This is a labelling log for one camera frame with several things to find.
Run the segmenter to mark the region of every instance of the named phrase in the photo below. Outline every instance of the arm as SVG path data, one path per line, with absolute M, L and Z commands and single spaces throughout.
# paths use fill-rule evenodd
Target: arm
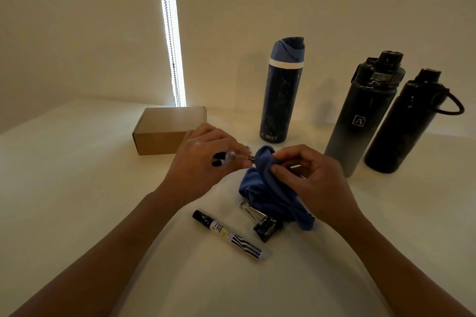
M 251 166 L 247 160 L 234 160 L 212 167 L 212 156 L 228 149 L 249 154 L 245 146 L 209 124 L 189 131 L 161 185 L 11 317 L 108 316 L 170 218 L 227 174 Z
M 365 218 L 336 160 L 305 145 L 284 148 L 274 156 L 283 163 L 271 171 L 348 242 L 396 315 L 474 316 Z

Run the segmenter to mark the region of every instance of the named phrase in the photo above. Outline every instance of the white table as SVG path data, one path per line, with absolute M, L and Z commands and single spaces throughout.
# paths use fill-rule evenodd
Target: white table
M 7 316 L 106 235 L 162 181 L 173 155 L 137 155 L 146 105 L 76 100 L 0 135 L 0 315 Z M 260 115 L 208 121 L 257 150 Z M 323 151 L 332 126 L 292 122 L 283 146 Z M 349 179 L 372 223 L 476 312 L 476 141 L 424 135 L 401 169 L 361 164 Z M 388 309 L 353 251 L 323 223 L 288 225 L 259 263 L 192 219 L 202 209 L 260 244 L 238 209 L 244 171 L 170 221 L 135 273 L 118 316 L 382 316 Z

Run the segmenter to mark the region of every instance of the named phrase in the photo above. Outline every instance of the black binder clip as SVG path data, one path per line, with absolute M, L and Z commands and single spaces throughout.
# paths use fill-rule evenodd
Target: black binder clip
M 254 209 L 247 201 L 241 202 L 239 207 L 248 212 L 248 214 L 258 223 L 253 227 L 253 230 L 258 234 L 263 242 L 266 242 L 273 234 L 276 233 L 276 231 L 283 227 L 282 220 L 267 216 L 263 212 Z M 253 216 L 253 214 L 249 211 L 249 209 L 259 213 L 264 218 L 262 220 L 257 220 L 256 217 Z

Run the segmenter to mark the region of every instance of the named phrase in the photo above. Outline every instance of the forearm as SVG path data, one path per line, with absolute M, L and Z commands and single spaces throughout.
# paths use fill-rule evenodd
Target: forearm
M 137 265 L 178 211 L 159 187 L 98 244 L 41 289 L 12 317 L 108 316 Z
M 473 316 L 403 256 L 362 215 L 337 231 L 364 263 L 397 316 Z

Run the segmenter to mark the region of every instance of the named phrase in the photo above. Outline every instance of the bottle carrying loop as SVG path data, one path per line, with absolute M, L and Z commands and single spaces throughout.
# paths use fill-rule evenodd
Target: bottle carrying loop
M 435 108 L 433 106 L 433 101 L 435 100 L 436 97 L 440 96 L 440 95 L 446 95 L 449 97 L 449 99 L 451 99 L 455 104 L 456 106 L 459 108 L 458 111 L 449 111 L 449 110 L 441 110 L 441 109 L 438 109 L 438 108 Z M 465 112 L 465 108 L 463 106 L 463 104 L 458 100 L 458 98 L 456 98 L 453 94 L 451 94 L 449 91 L 448 92 L 444 92 L 444 93 L 438 93 L 438 94 L 435 94 L 435 96 L 431 99 L 431 107 L 430 107 L 430 110 L 431 111 L 434 111 L 436 113 L 440 113 L 440 114 L 444 114 L 444 115 L 460 115 L 460 114 L 463 114 Z

